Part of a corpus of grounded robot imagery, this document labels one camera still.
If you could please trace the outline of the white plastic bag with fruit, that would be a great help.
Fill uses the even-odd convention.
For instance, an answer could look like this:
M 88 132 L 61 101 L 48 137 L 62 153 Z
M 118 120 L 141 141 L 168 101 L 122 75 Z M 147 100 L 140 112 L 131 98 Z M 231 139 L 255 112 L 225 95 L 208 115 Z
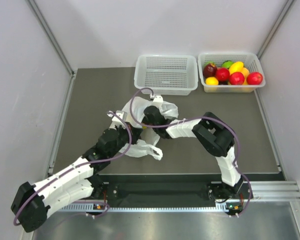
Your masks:
M 122 111 L 127 113 L 127 119 L 132 120 L 130 115 L 130 103 L 132 103 L 132 113 L 133 116 L 141 122 L 144 117 L 144 110 L 146 107 L 150 106 L 152 102 L 150 100 L 144 99 L 142 97 L 136 96 L 134 100 L 129 100 Z M 163 101 L 159 112 L 163 115 L 166 120 L 174 120 L 179 116 L 178 107 L 171 102 Z M 143 128 L 141 136 L 132 144 L 129 150 L 126 150 L 128 143 L 123 146 L 119 152 L 125 153 L 126 156 L 133 158 L 141 158 L 144 156 L 152 156 L 155 160 L 160 161 L 163 157 L 163 152 L 160 148 L 156 147 L 160 140 L 160 136 L 155 133 L 152 128 Z

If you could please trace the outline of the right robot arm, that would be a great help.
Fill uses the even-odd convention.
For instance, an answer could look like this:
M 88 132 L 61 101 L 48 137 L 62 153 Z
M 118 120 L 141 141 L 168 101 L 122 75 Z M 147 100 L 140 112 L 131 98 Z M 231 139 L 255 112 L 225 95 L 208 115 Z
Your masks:
M 163 139 L 196 138 L 204 149 L 215 157 L 221 172 L 221 183 L 208 185 L 209 197 L 224 203 L 235 198 L 242 191 L 243 177 L 238 172 L 235 161 L 234 131 L 213 113 L 206 112 L 202 118 L 193 120 L 171 120 L 165 118 L 155 106 L 148 106 L 143 111 L 142 123 Z

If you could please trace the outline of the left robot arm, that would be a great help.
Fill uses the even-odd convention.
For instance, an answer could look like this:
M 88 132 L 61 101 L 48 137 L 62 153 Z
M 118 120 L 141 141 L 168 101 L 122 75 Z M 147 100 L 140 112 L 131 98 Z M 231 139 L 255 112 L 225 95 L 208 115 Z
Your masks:
M 128 122 L 124 126 L 110 127 L 103 131 L 95 145 L 66 168 L 44 180 L 21 184 L 10 207 L 13 224 L 30 233 L 69 204 L 99 198 L 104 182 L 98 173 L 136 144 L 142 131 Z

